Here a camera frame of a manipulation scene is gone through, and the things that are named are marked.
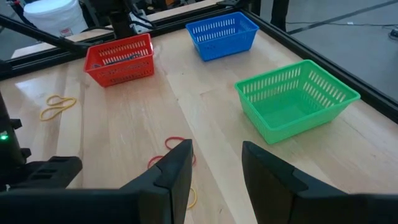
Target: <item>black metal frame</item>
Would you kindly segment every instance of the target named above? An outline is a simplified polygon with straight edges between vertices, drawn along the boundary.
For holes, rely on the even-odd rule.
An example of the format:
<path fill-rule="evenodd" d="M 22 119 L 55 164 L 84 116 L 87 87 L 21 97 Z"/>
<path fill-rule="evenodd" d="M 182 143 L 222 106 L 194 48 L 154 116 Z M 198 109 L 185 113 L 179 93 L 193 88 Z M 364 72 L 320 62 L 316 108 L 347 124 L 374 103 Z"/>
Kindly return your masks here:
<path fill-rule="evenodd" d="M 346 71 L 337 64 L 320 55 L 318 52 L 299 42 L 286 32 L 283 32 L 272 24 L 262 20 L 258 15 L 256 15 L 256 13 L 248 11 L 246 9 L 247 6 L 242 7 L 242 5 L 239 4 L 235 4 L 235 7 L 229 6 L 230 3 L 233 5 L 234 2 L 238 1 L 228 0 L 227 3 L 224 2 L 221 4 L 215 4 L 201 9 L 177 14 L 175 16 L 159 19 L 154 21 L 157 29 L 150 31 L 149 34 L 151 37 L 157 37 L 183 29 L 185 25 L 190 22 L 207 19 L 209 17 L 220 16 L 235 11 L 241 11 L 245 16 L 256 23 L 260 27 L 260 30 L 270 35 L 282 45 L 286 46 L 299 57 L 313 60 L 315 63 L 319 64 L 336 78 L 359 92 L 361 94 L 362 100 L 364 100 L 367 104 L 371 105 L 373 108 L 393 120 L 395 123 L 398 123 L 398 102 L 384 95 L 371 85 L 354 76 L 352 73 Z M 257 12 L 259 10 L 259 6 L 259 0 L 255 0 L 251 3 L 251 5 L 249 5 L 248 8 L 251 8 L 251 10 L 255 9 L 255 12 Z M 113 39 L 114 35 L 111 32 L 77 42 L 77 45 L 93 45 L 111 41 Z M 14 58 L 0 63 L 0 80 L 13 78 L 83 57 L 84 54 L 81 53 L 69 52 L 68 49 L 54 48 L 19 58 Z"/>

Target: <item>white bucket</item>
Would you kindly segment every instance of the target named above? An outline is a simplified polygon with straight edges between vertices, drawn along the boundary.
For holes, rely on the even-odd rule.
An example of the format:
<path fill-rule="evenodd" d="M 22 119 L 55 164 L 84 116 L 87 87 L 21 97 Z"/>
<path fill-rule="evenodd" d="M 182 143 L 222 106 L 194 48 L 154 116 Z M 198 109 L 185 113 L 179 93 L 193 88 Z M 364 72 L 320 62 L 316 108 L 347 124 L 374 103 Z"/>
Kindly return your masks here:
<path fill-rule="evenodd" d="M 78 0 L 39 0 L 24 7 L 24 16 L 38 29 L 58 37 L 79 34 L 87 23 Z"/>

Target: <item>yellow rubber band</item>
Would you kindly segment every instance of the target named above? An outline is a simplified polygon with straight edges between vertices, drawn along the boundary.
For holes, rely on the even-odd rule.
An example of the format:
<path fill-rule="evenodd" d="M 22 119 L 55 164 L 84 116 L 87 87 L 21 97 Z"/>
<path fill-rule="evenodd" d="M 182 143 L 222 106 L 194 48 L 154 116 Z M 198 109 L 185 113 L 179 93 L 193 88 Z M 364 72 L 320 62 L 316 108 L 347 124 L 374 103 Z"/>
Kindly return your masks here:
<path fill-rule="evenodd" d="M 61 99 L 61 100 L 58 101 L 58 102 L 55 102 L 55 103 L 50 103 L 50 100 L 51 100 L 52 98 L 59 98 L 59 99 Z M 70 103 L 69 105 L 66 105 L 66 106 L 62 106 L 62 104 L 63 104 L 64 102 L 66 102 L 66 101 L 71 101 L 71 100 L 72 100 L 72 103 Z M 52 96 L 48 97 L 47 100 L 45 101 L 45 103 L 47 104 L 47 106 L 50 106 L 50 107 L 47 108 L 47 109 L 44 109 L 44 110 L 40 113 L 40 120 L 41 120 L 41 121 L 49 121 L 49 120 L 53 119 L 54 117 L 58 116 L 58 114 L 60 114 L 62 111 L 67 110 L 67 109 L 71 108 L 73 105 L 75 105 L 76 101 L 77 101 L 77 99 L 74 98 L 74 97 L 61 97 L 61 96 L 59 96 L 59 95 L 52 95 Z M 51 117 L 49 117 L 49 118 L 43 118 L 44 113 L 46 113 L 46 112 L 48 112 L 48 111 L 50 111 L 50 110 L 57 110 L 57 109 L 58 109 L 58 111 L 55 112 L 55 114 L 53 114 Z"/>
<path fill-rule="evenodd" d="M 195 191 L 195 189 L 190 188 L 190 190 L 193 192 L 193 202 L 192 202 L 192 204 L 188 205 L 187 210 L 189 210 L 189 209 L 191 209 L 192 207 L 194 207 L 195 204 L 196 204 L 197 201 L 198 201 L 198 195 L 197 195 L 197 192 Z"/>

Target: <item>red basket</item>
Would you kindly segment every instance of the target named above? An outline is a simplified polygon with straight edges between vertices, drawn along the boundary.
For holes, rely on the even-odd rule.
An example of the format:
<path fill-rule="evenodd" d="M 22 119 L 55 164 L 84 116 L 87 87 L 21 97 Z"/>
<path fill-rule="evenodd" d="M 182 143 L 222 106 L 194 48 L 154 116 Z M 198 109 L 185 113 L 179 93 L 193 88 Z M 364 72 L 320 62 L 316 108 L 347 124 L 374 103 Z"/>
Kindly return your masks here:
<path fill-rule="evenodd" d="M 84 71 L 107 87 L 154 74 L 149 34 L 137 35 L 88 49 Z"/>

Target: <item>blue basket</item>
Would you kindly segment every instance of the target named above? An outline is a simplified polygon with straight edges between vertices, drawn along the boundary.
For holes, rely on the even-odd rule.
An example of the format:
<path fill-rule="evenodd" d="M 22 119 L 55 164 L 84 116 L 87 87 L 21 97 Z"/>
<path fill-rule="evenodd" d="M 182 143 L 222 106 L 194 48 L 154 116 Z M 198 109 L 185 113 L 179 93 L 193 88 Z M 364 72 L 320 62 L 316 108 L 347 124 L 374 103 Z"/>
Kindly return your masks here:
<path fill-rule="evenodd" d="M 204 61 L 249 50 L 259 29 L 241 12 L 192 22 L 186 28 Z"/>

